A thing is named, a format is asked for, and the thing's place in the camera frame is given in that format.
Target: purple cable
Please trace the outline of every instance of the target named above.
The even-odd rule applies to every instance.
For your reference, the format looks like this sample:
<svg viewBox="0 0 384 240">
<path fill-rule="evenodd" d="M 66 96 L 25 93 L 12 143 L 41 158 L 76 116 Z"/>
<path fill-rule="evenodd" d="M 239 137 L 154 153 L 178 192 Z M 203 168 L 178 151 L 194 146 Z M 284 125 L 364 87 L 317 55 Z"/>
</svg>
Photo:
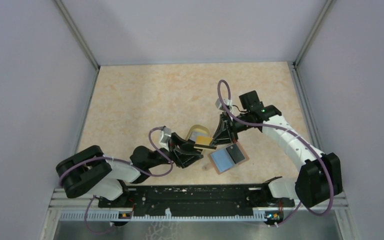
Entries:
<svg viewBox="0 0 384 240">
<path fill-rule="evenodd" d="M 221 86 L 222 86 L 222 83 L 226 86 L 227 88 L 227 95 L 229 96 L 229 100 L 230 100 L 230 96 L 231 96 L 231 89 L 229 87 L 229 84 L 227 81 L 225 80 L 220 80 L 218 81 L 218 85 L 217 85 L 217 93 L 218 93 L 218 99 L 220 100 L 221 102 L 221 105 L 223 106 L 224 108 L 224 111 L 230 116 L 232 117 L 235 121 L 237 121 L 238 123 L 241 123 L 241 124 L 244 124 L 244 125 L 248 125 L 248 126 L 252 126 L 252 127 L 268 127 L 268 128 L 274 128 L 274 129 L 280 129 L 280 130 L 283 130 L 283 131 L 286 131 L 288 133 L 290 133 L 292 136 L 296 137 L 302 144 L 304 144 L 304 146 L 311 152 L 311 154 L 313 154 L 318 162 L 320 163 L 321 165 L 321 168 L 323 169 L 323 172 L 324 174 L 326 175 L 326 178 L 327 178 L 327 184 L 329 185 L 329 204 L 327 205 L 327 208 L 324 212 L 321 212 L 321 213 L 318 213 L 318 212 L 315 212 L 313 210 L 311 210 L 309 207 L 305 207 L 307 208 L 307 210 L 316 215 L 316 216 L 326 216 L 332 209 L 332 205 L 334 204 L 334 185 L 332 184 L 332 180 L 331 180 L 331 176 L 328 172 L 328 169 L 326 168 L 326 165 L 325 163 L 322 161 L 322 159 L 319 157 L 319 155 L 317 154 L 317 152 L 314 150 L 314 148 L 312 146 L 310 146 L 310 144 L 307 143 L 307 141 L 305 141 L 302 137 L 298 136 L 298 134 L 296 134 L 295 132 L 293 131 L 290 131 L 289 129 L 285 128 L 285 127 L 282 127 L 282 126 L 277 126 L 277 125 L 271 125 L 271 124 L 265 124 L 265 123 L 252 123 L 252 122 L 246 122 L 246 121 L 243 121 L 239 118 L 237 118 L 235 115 L 233 115 L 233 113 L 231 113 L 228 109 L 228 107 L 226 106 L 225 102 L 223 101 L 223 97 L 222 97 L 222 92 L 221 92 Z M 298 206 L 297 208 L 288 216 L 288 218 L 293 215 L 296 210 L 298 209 Z"/>
<path fill-rule="evenodd" d="M 139 167 L 137 166 L 134 166 L 132 165 L 132 163 L 130 161 L 125 161 L 125 160 L 122 160 L 122 159 L 117 159 L 117 158 L 112 158 L 112 157 L 109 157 L 109 156 L 98 156 L 98 157 L 93 157 L 91 159 L 88 159 L 88 160 L 85 160 L 85 161 L 82 161 L 82 162 L 79 162 L 77 163 L 76 165 L 70 167 L 67 171 L 65 171 L 60 177 L 59 177 L 59 181 L 58 181 L 58 184 L 62 187 L 63 186 L 63 180 L 65 177 L 67 177 L 67 175 L 69 173 L 71 173 L 74 169 L 77 169 L 85 164 L 88 164 L 88 163 L 91 163 L 91 162 L 94 162 L 94 161 L 99 161 L 99 160 L 111 160 L 111 161 L 116 161 L 116 162 L 120 162 L 120 163 L 123 163 L 123 164 L 127 164 L 127 165 L 130 165 L 132 166 L 133 168 L 135 168 L 136 170 L 138 170 L 139 172 L 145 174 L 145 175 L 148 175 L 150 177 L 164 177 L 164 176 L 167 176 L 172 170 L 173 170 L 173 161 L 170 160 L 170 158 L 164 154 L 164 152 L 162 152 L 161 150 L 158 149 L 158 147 L 154 144 L 154 142 L 152 141 L 151 139 L 151 134 L 157 130 L 162 130 L 164 127 L 163 126 L 160 126 L 160 127 L 155 127 L 153 129 L 151 129 L 149 131 L 149 134 L 148 134 L 148 138 L 149 138 L 149 142 L 151 143 L 151 145 L 155 148 L 155 150 L 161 154 L 165 159 L 167 159 L 167 161 L 170 163 L 170 169 L 165 172 L 165 173 L 162 173 L 162 174 L 152 174 L 152 173 L 148 173 L 142 169 L 140 169 Z"/>
<path fill-rule="evenodd" d="M 95 235 L 104 235 L 104 234 L 107 234 L 109 232 L 112 232 L 114 230 L 114 225 L 112 225 L 111 227 L 109 227 L 107 230 L 105 231 L 94 231 L 91 229 L 91 227 L 89 226 L 88 224 L 88 212 L 89 212 L 89 209 L 91 208 L 91 205 L 92 205 L 92 202 L 97 198 L 96 195 L 93 195 L 93 197 L 90 199 L 90 202 L 89 204 L 87 205 L 86 207 L 86 211 L 84 212 L 84 217 L 83 217 L 83 220 L 84 220 L 84 225 L 86 225 L 86 228 L 87 230 L 89 230 L 89 232 L 95 234 Z"/>
</svg>

